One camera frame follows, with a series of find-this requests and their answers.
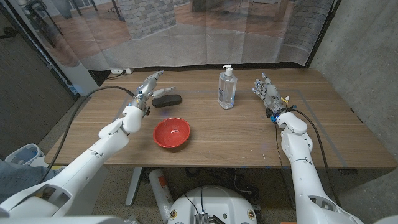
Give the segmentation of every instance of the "red bowl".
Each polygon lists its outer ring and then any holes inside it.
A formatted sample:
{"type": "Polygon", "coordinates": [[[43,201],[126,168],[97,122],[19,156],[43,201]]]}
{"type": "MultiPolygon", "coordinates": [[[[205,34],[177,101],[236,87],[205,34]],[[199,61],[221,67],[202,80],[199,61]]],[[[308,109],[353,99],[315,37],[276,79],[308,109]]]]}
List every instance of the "red bowl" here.
{"type": "Polygon", "coordinates": [[[184,143],[191,133],[188,122],[181,118],[169,118],[161,121],[154,130],[155,142],[166,148],[184,143]]]}

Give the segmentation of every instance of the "robotic arm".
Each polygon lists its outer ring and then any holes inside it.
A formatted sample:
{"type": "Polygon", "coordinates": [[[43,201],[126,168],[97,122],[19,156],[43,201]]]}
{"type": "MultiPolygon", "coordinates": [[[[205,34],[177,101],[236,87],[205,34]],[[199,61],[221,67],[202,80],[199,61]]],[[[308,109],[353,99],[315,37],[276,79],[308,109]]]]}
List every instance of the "robotic arm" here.
{"type": "Polygon", "coordinates": [[[98,134],[100,140],[77,157],[54,178],[25,189],[0,205],[0,210],[11,218],[17,217],[62,217],[68,211],[79,192],[112,155],[129,143],[128,134],[140,130],[141,120],[149,114],[146,101],[159,98],[175,87],[157,90],[157,79],[163,71],[145,79],[136,90],[136,96],[123,111],[123,118],[105,126],[98,134]]]}
{"type": "Polygon", "coordinates": [[[252,91],[264,102],[267,117],[284,129],[280,135],[292,167],[297,223],[363,224],[327,196],[312,162],[313,142],[307,134],[307,124],[283,106],[275,85],[264,74],[262,77],[264,81],[257,79],[252,91]]]}

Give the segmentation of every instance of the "hand sanitizer bottle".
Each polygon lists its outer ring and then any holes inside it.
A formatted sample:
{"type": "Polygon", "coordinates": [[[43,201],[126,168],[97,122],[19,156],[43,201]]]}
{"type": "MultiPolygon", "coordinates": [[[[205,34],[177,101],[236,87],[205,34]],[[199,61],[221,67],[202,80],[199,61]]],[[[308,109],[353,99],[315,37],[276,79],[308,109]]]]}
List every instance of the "hand sanitizer bottle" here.
{"type": "Polygon", "coordinates": [[[230,109],[234,106],[236,83],[238,79],[232,74],[232,65],[224,65],[225,72],[220,73],[218,81],[218,103],[224,109],[230,109]]]}

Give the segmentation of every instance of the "black cable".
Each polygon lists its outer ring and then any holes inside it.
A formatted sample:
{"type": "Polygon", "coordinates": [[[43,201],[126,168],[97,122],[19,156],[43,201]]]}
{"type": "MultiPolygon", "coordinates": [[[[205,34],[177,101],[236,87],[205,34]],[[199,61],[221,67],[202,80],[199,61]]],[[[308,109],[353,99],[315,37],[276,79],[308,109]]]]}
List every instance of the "black cable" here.
{"type": "Polygon", "coordinates": [[[126,74],[126,71],[125,71],[125,70],[123,70],[123,72],[120,73],[119,75],[115,75],[115,76],[113,76],[113,77],[105,78],[105,80],[112,80],[112,79],[114,79],[114,78],[116,78],[116,77],[120,77],[120,76],[122,76],[122,75],[124,75],[124,74],[126,74]]]}
{"type": "Polygon", "coordinates": [[[197,215],[199,214],[199,212],[198,212],[198,210],[197,210],[197,207],[192,203],[192,201],[191,200],[189,200],[189,198],[187,197],[187,195],[186,194],[184,194],[185,195],[185,197],[188,199],[188,201],[189,202],[191,202],[191,204],[193,205],[193,207],[195,208],[195,210],[197,211],[197,215]]]}
{"type": "Polygon", "coordinates": [[[203,208],[203,194],[201,192],[201,186],[200,186],[200,198],[201,198],[201,212],[203,212],[203,214],[204,214],[205,209],[203,208]]]}
{"type": "Polygon", "coordinates": [[[39,180],[39,183],[43,182],[43,180],[45,179],[45,177],[47,176],[47,174],[49,174],[49,172],[50,172],[52,166],[53,166],[54,163],[55,163],[55,160],[57,159],[58,155],[60,154],[60,151],[61,151],[61,148],[62,148],[62,146],[63,146],[63,143],[65,142],[65,140],[66,140],[66,138],[67,138],[67,134],[68,134],[68,132],[69,132],[70,126],[72,125],[72,121],[73,121],[73,119],[75,118],[75,116],[76,116],[76,114],[77,114],[79,108],[82,106],[82,104],[83,104],[83,103],[89,98],[89,96],[91,96],[93,93],[95,93],[95,92],[97,92],[97,91],[100,91],[100,90],[111,89],[111,88],[112,88],[112,89],[124,90],[124,91],[125,91],[127,94],[129,94],[130,96],[132,96],[132,97],[135,96],[133,92],[131,92],[130,90],[128,90],[128,89],[126,89],[126,88],[120,87],[120,86],[104,86],[104,87],[99,87],[99,88],[97,88],[97,89],[95,89],[95,90],[89,92],[89,93],[85,96],[85,99],[82,100],[82,101],[77,105],[76,109],[75,109],[74,112],[72,113],[72,117],[70,118],[70,120],[69,120],[69,122],[68,122],[68,125],[67,125],[67,128],[66,128],[66,130],[65,130],[65,133],[63,134],[61,143],[60,143],[60,145],[59,145],[59,147],[58,147],[58,149],[57,149],[57,151],[56,151],[54,157],[52,158],[52,161],[51,161],[50,165],[47,167],[47,170],[45,171],[43,177],[39,180]]]}
{"type": "Polygon", "coordinates": [[[315,133],[317,134],[317,138],[318,138],[318,142],[319,142],[319,146],[321,147],[321,152],[322,152],[322,158],[323,158],[323,163],[325,164],[325,169],[326,169],[326,175],[328,176],[328,180],[329,180],[329,184],[330,184],[330,188],[331,188],[331,192],[333,193],[333,196],[335,197],[336,203],[338,206],[341,207],[340,204],[340,200],[337,197],[337,194],[333,188],[333,184],[331,182],[331,177],[329,174],[329,166],[328,166],[328,161],[326,160],[326,155],[325,155],[325,151],[323,150],[323,145],[322,145],[322,141],[321,141],[321,137],[319,135],[318,129],[317,127],[315,127],[314,123],[311,121],[311,119],[305,115],[303,112],[296,110],[294,108],[288,108],[288,111],[295,111],[298,112],[299,114],[301,114],[305,119],[307,119],[307,121],[311,124],[311,126],[313,127],[313,129],[315,130],[315,133]]]}

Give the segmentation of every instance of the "table surface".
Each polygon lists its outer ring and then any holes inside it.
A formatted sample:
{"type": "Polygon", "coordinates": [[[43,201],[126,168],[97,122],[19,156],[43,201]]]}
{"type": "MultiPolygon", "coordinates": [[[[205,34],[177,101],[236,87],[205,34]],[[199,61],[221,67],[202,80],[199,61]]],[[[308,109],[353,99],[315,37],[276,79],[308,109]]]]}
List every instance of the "table surface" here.
{"type": "MultiPolygon", "coordinates": [[[[223,70],[166,70],[157,88],[176,86],[182,103],[154,108],[142,121],[141,130],[129,136],[130,143],[111,157],[106,164],[174,167],[280,167],[275,126],[266,118],[265,107],[251,88],[265,72],[282,96],[290,96],[289,104],[297,105],[317,126],[332,168],[393,168],[396,161],[372,132],[351,112],[347,103],[317,70],[234,70],[238,78],[235,104],[224,110],[217,102],[218,74],[223,70]],[[183,118],[190,124],[191,136],[184,145],[174,149],[158,146],[152,133],[166,118],[183,118]]],[[[117,85],[135,90],[154,70],[134,72],[103,86],[117,85]]],[[[120,117],[131,97],[121,90],[104,90],[92,99],[75,118],[56,164],[69,164],[98,138],[102,127],[120,117]]],[[[313,128],[312,157],[323,167],[322,154],[313,128]]],[[[289,161],[280,146],[283,166],[289,161]]],[[[60,140],[46,156],[53,158],[60,140]]]]}

